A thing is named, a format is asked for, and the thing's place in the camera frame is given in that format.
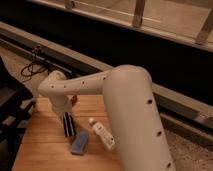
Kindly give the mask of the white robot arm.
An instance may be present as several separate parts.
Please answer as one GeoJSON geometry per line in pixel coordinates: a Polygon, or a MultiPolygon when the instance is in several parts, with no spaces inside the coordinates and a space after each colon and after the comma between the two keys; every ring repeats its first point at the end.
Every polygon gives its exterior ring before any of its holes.
{"type": "Polygon", "coordinates": [[[74,79],[54,71],[38,91],[58,117],[71,109],[70,95],[101,94],[123,171],[176,171],[146,69],[120,65],[74,79]]]}

